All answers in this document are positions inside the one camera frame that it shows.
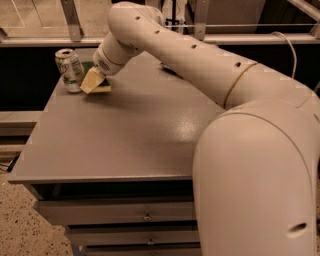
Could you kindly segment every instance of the floor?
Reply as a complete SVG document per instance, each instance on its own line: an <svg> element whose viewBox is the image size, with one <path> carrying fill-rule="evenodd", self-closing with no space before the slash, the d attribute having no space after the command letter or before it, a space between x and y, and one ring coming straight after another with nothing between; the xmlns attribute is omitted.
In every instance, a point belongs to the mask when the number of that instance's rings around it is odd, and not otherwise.
<svg viewBox="0 0 320 256"><path fill-rule="evenodd" d="M64 228L43 219L32 209L35 199L29 191L10 185L7 178L8 173L0 171L0 255L72 255Z"/></svg>

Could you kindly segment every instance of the cabinet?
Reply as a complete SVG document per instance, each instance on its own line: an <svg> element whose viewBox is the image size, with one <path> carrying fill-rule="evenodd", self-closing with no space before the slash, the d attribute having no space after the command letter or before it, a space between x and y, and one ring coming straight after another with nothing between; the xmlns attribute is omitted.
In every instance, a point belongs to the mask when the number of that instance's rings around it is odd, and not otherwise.
<svg viewBox="0 0 320 256"><path fill-rule="evenodd" d="M86 255L201 255L193 152L223 111L159 64L143 53L106 94L59 82L10 175Z"/></svg>

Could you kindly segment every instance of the sponge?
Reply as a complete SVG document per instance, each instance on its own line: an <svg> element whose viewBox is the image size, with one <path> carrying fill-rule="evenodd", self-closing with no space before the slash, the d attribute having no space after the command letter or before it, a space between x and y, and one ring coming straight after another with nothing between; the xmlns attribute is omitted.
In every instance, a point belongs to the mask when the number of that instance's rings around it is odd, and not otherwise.
<svg viewBox="0 0 320 256"><path fill-rule="evenodd" d="M110 92L111 86L105 76L93 66L93 62L82 63L85 78L80 89L85 93Z"/></svg>

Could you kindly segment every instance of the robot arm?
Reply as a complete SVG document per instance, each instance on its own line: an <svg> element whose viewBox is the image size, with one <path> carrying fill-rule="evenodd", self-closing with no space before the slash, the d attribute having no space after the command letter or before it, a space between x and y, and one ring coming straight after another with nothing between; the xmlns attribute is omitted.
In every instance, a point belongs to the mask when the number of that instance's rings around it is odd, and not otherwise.
<svg viewBox="0 0 320 256"><path fill-rule="evenodd" d="M121 2L94 55L114 75L147 51L229 111L200 137L193 165L203 256L315 256L320 103L262 64L161 26L153 8Z"/></svg>

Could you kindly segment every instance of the soda can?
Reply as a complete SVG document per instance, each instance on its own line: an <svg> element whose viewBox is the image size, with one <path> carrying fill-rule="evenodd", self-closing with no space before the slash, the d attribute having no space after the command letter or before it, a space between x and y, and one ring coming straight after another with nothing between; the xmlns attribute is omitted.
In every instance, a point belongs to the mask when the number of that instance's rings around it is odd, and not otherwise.
<svg viewBox="0 0 320 256"><path fill-rule="evenodd" d="M84 72L78 55L72 49L61 49L55 55L56 64L68 92L80 92Z"/></svg>

